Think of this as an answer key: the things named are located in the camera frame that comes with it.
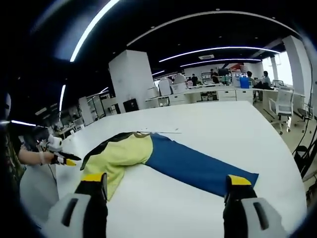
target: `black ceiling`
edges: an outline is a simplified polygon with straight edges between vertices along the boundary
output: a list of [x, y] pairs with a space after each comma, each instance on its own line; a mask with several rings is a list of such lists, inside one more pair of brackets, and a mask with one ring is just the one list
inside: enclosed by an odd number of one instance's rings
[[[60, 91], [66, 84], [63, 107], [75, 104], [79, 97], [112, 87], [108, 62], [125, 49], [148, 53], [152, 72], [176, 71], [182, 64], [200, 61], [198, 56], [213, 54], [215, 59], [249, 58], [253, 50], [221, 50], [182, 56], [159, 63], [158, 61], [184, 52], [221, 46], [264, 47], [270, 42], [286, 37], [292, 31], [267, 20], [237, 14], [211, 14], [174, 22], [126, 46], [136, 37], [165, 22], [189, 14], [234, 10], [263, 15], [298, 30], [306, 18], [301, 9], [287, 2], [224, 1], [194, 2], [174, 0], [121, 0], [96, 25], [81, 48], [74, 63], [70, 63], [76, 37], [82, 32], [72, 31], [78, 20], [92, 19], [107, 0], [59, 0], [54, 11], [53, 1], [23, 1], [17, 9], [13, 6], [16, 21], [8, 26], [8, 42], [3, 45], [7, 53], [6, 78], [14, 97], [15, 119], [35, 120], [34, 112], [43, 106], [59, 103]], [[47, 11], [46, 18], [40, 18]], [[56, 52], [64, 53], [63, 57]], [[274, 50], [284, 50], [278, 45]], [[263, 53], [258, 59], [269, 56]], [[29, 110], [28, 115], [21, 108]]]

